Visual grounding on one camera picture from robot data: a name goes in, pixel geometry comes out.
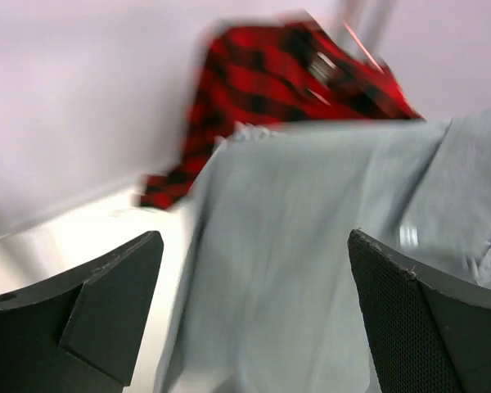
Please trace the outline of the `grey shirt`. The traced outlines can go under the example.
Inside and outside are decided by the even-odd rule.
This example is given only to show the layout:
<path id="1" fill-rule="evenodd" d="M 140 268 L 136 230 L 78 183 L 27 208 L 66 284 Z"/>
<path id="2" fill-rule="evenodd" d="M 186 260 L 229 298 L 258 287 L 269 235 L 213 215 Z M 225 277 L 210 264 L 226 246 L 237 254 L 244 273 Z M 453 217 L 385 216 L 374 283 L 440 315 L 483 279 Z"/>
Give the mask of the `grey shirt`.
<path id="1" fill-rule="evenodd" d="M 491 290 L 491 109 L 242 126 L 192 200 L 155 391 L 383 392 L 349 235 Z"/>

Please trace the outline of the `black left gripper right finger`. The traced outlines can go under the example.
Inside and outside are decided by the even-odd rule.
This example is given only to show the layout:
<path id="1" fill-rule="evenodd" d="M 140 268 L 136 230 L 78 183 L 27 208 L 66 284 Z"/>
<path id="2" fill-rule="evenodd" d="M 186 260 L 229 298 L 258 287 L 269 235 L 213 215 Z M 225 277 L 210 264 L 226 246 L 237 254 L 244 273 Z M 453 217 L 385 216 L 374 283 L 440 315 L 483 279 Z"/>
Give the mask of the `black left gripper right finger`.
<path id="1" fill-rule="evenodd" d="M 491 290 L 358 229 L 348 249 L 381 391 L 491 393 Z"/>

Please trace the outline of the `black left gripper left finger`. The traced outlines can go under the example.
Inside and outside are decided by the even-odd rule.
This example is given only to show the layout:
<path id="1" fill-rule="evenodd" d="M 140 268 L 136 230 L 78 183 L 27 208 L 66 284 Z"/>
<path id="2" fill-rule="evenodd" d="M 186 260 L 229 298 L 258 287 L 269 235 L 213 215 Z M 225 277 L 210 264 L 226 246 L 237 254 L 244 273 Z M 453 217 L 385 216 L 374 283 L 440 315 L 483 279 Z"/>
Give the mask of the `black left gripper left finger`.
<path id="1" fill-rule="evenodd" d="M 0 392 L 121 392 L 142 343 L 164 243 L 149 231 L 0 295 Z"/>

